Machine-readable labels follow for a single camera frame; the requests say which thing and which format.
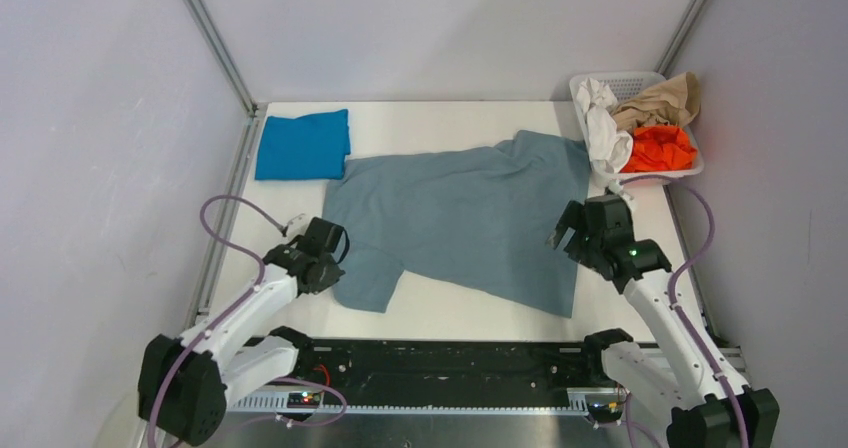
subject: workstation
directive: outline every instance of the workstation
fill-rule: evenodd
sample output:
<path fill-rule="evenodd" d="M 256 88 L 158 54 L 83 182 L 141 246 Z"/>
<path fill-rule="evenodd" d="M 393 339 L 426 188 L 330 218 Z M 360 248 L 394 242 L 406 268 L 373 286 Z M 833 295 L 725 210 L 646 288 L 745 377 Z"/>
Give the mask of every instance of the workstation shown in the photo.
<path fill-rule="evenodd" d="M 3 438 L 838 444 L 795 1 L 12 3 Z"/>

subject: white table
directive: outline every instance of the white table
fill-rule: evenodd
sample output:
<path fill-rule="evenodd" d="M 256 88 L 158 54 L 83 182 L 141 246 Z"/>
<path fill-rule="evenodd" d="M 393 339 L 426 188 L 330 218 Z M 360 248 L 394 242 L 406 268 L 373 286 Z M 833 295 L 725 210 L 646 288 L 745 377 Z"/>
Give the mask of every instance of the white table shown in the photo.
<path fill-rule="evenodd" d="M 570 102 L 272 103 L 267 114 L 297 117 L 342 108 L 350 110 L 353 158 L 490 146 L 512 138 L 520 129 L 581 138 Z M 285 223 L 300 213 L 321 215 L 326 181 L 258 182 L 254 169 L 252 164 L 243 196 L 278 221 Z M 683 252 L 663 189 L 646 186 L 629 191 L 639 205 L 633 214 L 636 238 L 654 239 L 672 266 L 679 266 Z M 601 192 L 590 185 L 588 196 Z M 230 239 L 260 254 L 280 242 L 279 233 L 245 207 L 238 211 Z M 228 250 L 215 287 L 212 313 L 223 308 L 255 274 L 253 260 Z M 699 313 L 688 276 L 681 277 L 679 291 L 690 313 Z M 385 314 L 345 308 L 327 290 L 316 296 L 301 296 L 257 335 L 280 325 L 316 338 L 475 341 L 580 341 L 596 331 L 620 327 L 637 341 L 654 341 L 648 327 L 612 283 L 583 267 L 578 271 L 570 319 L 407 272 L 398 282 Z"/>

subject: red-orange cloth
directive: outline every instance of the red-orange cloth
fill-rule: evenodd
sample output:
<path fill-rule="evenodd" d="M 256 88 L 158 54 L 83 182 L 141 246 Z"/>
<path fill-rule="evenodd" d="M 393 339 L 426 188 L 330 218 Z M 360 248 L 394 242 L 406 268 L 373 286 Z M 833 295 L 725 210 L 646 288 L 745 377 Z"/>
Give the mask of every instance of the red-orange cloth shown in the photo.
<path fill-rule="evenodd" d="M 642 126 L 633 129 L 633 154 L 621 172 L 688 170 L 697 154 L 679 126 Z"/>

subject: white wall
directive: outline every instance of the white wall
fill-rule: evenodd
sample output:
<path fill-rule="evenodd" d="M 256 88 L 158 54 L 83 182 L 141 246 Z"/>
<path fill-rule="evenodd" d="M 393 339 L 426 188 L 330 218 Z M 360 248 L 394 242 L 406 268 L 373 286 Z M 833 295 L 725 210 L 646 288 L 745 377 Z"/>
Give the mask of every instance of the white wall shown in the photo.
<path fill-rule="evenodd" d="M 689 0 L 205 0 L 260 101 L 566 99 L 653 69 Z"/>
<path fill-rule="evenodd" d="M 0 445 L 90 447 L 135 390 L 245 120 L 182 0 L 0 0 Z"/>
<path fill-rule="evenodd" d="M 845 443 L 846 13 L 848 0 L 714 0 L 677 64 L 702 82 L 707 165 L 692 184 L 718 223 L 698 279 L 781 403 L 778 447 Z M 701 209 L 675 200 L 699 244 Z"/>

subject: perforated basket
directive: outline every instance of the perforated basket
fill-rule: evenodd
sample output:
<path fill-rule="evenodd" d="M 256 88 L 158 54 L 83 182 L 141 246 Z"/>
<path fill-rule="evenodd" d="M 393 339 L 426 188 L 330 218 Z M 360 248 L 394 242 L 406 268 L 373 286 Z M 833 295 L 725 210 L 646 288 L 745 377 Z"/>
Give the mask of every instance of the perforated basket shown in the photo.
<path fill-rule="evenodd" d="M 661 81 L 665 81 L 665 77 L 659 73 L 654 73 L 652 71 L 613 71 L 607 73 L 587 73 L 584 75 L 577 75 L 573 77 L 569 82 L 568 86 L 571 89 L 571 98 L 574 99 L 577 95 L 577 88 L 580 86 L 580 83 L 583 82 L 586 78 L 594 78 L 598 81 L 604 82 L 610 86 L 612 92 L 615 94 L 615 97 L 618 98 L 619 103 L 623 103 L 630 98 L 638 95 L 645 88 L 656 85 Z M 574 102 L 574 108 L 577 110 L 577 121 L 580 123 L 580 131 L 583 133 L 583 139 L 588 140 L 589 134 L 586 127 L 586 118 L 583 116 L 580 107 L 577 105 L 577 102 Z M 695 149 L 698 149 L 698 143 L 695 141 L 695 137 L 692 136 L 692 131 L 688 126 L 683 128 L 683 131 L 689 136 L 689 142 L 692 143 L 692 146 Z M 704 158 L 701 156 L 701 150 L 698 150 L 698 155 L 695 157 L 695 161 L 692 163 L 692 168 L 688 170 L 678 170 L 678 171 L 657 171 L 650 173 L 611 173 L 604 169 L 601 162 L 593 161 L 592 162 L 592 182 L 597 186 L 604 187 L 606 186 L 610 180 L 618 180 L 623 182 L 629 178 L 633 178 L 641 175 L 649 175 L 649 174 L 657 174 L 657 175 L 665 175 L 670 178 L 683 178 L 684 176 L 697 175 L 698 173 L 704 171 Z M 662 180 L 643 180 L 636 182 L 640 185 L 658 185 L 658 184 L 666 184 L 666 181 Z"/>

